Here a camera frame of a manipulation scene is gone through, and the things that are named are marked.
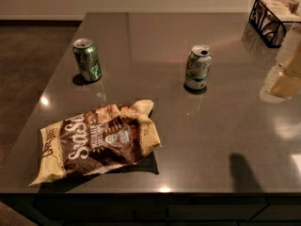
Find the green soda can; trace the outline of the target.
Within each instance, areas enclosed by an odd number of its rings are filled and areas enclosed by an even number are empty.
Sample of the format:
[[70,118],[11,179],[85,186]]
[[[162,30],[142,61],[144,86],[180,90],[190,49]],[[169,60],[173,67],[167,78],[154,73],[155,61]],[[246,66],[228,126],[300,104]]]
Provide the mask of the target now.
[[73,43],[73,53],[79,72],[85,81],[94,82],[102,77],[97,47],[92,39],[81,38]]

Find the white napkins stack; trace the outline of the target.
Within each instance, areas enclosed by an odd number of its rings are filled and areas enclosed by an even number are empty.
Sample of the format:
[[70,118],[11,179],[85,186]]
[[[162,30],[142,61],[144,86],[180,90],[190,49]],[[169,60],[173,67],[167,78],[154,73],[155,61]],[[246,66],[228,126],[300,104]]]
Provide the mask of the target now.
[[295,0],[260,0],[282,22],[301,22],[301,14],[298,12],[299,2]]

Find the white 7up can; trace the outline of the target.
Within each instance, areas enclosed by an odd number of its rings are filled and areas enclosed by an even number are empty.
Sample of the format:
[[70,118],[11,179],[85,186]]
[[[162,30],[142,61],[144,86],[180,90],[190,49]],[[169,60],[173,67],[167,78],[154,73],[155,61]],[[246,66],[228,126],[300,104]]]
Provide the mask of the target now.
[[212,62],[212,53],[207,45],[195,45],[188,55],[184,84],[193,90],[206,87]]

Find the brown yellow chip bag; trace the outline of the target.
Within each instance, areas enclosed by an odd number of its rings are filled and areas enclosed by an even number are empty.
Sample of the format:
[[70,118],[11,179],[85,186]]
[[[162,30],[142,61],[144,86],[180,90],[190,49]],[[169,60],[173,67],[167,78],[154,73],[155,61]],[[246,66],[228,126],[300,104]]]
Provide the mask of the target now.
[[44,127],[35,185],[135,165],[160,145],[153,101],[108,105]]

